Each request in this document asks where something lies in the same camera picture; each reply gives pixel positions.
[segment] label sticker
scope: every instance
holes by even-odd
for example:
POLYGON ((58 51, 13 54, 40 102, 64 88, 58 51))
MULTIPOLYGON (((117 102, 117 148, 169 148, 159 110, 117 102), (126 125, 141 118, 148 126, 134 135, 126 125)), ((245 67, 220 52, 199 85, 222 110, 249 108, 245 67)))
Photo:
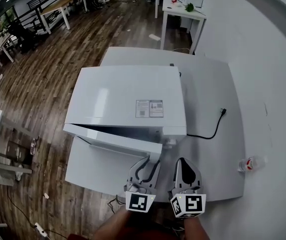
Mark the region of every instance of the label sticker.
POLYGON ((136 101, 136 117, 149 118, 149 100, 136 101))
POLYGON ((149 108, 150 108, 149 115, 151 118, 163 118, 164 117, 162 100, 150 100, 149 108))

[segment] cabinet door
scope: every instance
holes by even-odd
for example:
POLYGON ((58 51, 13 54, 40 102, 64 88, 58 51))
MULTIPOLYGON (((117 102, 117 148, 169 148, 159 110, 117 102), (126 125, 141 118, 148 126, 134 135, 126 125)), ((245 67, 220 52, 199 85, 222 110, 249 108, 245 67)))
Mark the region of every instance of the cabinet door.
POLYGON ((63 130, 73 136, 80 137, 90 145, 100 148, 125 153, 131 156, 150 156, 150 161, 153 163, 159 160, 162 152, 162 144, 103 133, 98 130, 88 129, 70 123, 66 123, 63 130))

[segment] water bottle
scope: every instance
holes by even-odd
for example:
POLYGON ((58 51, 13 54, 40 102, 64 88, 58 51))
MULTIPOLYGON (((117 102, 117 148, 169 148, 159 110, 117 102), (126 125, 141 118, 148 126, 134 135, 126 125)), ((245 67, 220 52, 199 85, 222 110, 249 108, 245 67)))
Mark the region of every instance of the water bottle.
POLYGON ((250 172, 262 168, 267 163, 267 157, 252 156, 250 158, 242 159, 239 162, 239 172, 250 172))

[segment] power plug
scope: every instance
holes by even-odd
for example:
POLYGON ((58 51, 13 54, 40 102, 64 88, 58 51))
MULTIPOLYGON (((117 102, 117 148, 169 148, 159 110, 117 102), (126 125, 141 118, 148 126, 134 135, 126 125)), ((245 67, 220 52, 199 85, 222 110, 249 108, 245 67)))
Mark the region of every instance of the power plug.
POLYGON ((43 236, 43 237, 47 237, 47 233, 44 231, 44 229, 40 226, 40 224, 35 223, 35 228, 39 231, 39 233, 43 236))

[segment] paper debris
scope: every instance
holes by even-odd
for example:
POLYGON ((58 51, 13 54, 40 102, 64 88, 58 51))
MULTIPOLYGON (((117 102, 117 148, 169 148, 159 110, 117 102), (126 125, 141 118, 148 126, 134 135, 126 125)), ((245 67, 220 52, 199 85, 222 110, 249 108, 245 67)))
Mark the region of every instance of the paper debris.
POLYGON ((149 38, 154 39, 154 40, 156 40, 156 41, 160 41, 160 40, 161 40, 160 37, 158 37, 158 36, 156 36, 156 35, 154 35, 154 34, 150 34, 150 35, 149 35, 149 38))

